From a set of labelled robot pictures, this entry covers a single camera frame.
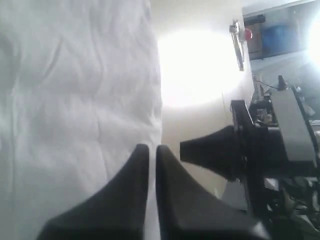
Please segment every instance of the black plastic object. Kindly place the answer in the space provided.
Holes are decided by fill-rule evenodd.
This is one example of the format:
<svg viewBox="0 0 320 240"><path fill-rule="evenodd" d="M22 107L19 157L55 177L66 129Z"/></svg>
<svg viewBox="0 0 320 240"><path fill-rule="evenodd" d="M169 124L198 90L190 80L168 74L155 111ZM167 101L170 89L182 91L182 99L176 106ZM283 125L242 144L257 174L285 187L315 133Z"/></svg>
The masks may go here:
<svg viewBox="0 0 320 240"><path fill-rule="evenodd" d="M209 169L229 181L240 169L241 153L234 126L201 138L180 143L180 158L184 162Z"/></svg>
<svg viewBox="0 0 320 240"><path fill-rule="evenodd" d="M263 224L202 188L167 146L156 152L156 198L162 240L268 240Z"/></svg>
<svg viewBox="0 0 320 240"><path fill-rule="evenodd" d="M149 148L139 144L101 191L50 220L38 240L142 240L148 179Z"/></svg>

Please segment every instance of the white sheet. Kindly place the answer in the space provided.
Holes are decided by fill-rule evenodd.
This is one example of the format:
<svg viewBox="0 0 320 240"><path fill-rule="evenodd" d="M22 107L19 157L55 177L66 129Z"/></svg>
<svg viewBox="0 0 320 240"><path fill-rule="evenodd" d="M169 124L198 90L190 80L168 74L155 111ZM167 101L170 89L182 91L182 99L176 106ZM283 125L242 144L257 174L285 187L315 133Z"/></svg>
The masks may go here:
<svg viewBox="0 0 320 240"><path fill-rule="evenodd" d="M150 146L146 239L161 140L157 45L145 0L0 3L0 239L43 224L103 187Z"/></svg>

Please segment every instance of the bright light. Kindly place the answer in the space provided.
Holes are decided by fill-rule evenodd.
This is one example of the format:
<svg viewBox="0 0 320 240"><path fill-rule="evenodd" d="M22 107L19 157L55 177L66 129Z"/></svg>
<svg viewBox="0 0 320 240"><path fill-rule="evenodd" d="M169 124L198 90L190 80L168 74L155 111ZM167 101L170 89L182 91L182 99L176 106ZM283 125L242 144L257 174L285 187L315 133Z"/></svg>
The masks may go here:
<svg viewBox="0 0 320 240"><path fill-rule="evenodd" d="M320 66L320 15L318 15L311 25L309 32L308 51L314 64Z"/></svg>
<svg viewBox="0 0 320 240"><path fill-rule="evenodd" d="M229 41L231 36L226 39L209 30L179 31L160 39L163 104L188 107L221 97L222 85L229 81L224 75L232 65L230 54L235 59Z"/></svg>

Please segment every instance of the black cable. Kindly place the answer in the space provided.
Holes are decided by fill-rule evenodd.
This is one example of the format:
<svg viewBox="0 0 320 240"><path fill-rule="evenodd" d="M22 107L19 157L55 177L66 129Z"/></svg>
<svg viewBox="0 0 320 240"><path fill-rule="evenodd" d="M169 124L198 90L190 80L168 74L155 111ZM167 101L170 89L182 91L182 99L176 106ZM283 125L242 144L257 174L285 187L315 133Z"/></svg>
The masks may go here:
<svg viewBox="0 0 320 240"><path fill-rule="evenodd" d="M271 85L269 85L269 84L266 84L266 83L264 83L263 81L254 80L254 82L262 83L262 84L264 84L264 85L266 85L266 86L268 86L269 88L272 88L272 89L278 89L277 87L271 86Z"/></svg>

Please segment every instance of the white fabric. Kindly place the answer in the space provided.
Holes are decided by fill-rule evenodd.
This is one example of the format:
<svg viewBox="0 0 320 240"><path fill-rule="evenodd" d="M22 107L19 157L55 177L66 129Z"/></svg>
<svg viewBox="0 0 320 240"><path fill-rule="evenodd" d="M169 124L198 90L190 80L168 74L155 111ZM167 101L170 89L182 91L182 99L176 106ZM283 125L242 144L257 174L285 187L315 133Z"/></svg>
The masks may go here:
<svg viewBox="0 0 320 240"><path fill-rule="evenodd" d="M33 240L150 147L146 239L159 239L156 40L146 0L0 2L0 239Z"/></svg>

